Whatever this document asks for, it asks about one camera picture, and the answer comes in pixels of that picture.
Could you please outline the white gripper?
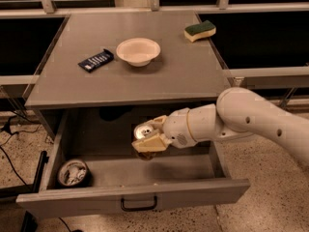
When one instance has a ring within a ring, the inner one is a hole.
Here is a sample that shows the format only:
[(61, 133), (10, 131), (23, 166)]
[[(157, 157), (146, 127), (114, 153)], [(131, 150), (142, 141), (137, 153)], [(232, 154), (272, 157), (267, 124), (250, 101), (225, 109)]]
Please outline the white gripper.
[[(162, 129), (165, 136), (172, 141), (171, 145), (183, 149), (193, 147), (197, 142), (191, 136), (188, 126), (189, 109), (172, 112), (168, 117), (162, 115), (152, 121), (156, 129)], [(138, 153), (163, 152), (168, 148), (168, 140), (159, 130), (154, 130), (141, 139), (132, 142)]]

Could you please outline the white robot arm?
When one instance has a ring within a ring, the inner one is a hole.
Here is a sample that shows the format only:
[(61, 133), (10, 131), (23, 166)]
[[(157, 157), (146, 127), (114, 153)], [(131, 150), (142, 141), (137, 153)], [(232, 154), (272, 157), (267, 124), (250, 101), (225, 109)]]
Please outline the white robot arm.
[(136, 126), (132, 146), (139, 154), (152, 154), (170, 146), (189, 148), (199, 142), (236, 140), (252, 134), (309, 162), (309, 120), (240, 87), (223, 91), (215, 104), (176, 110)]

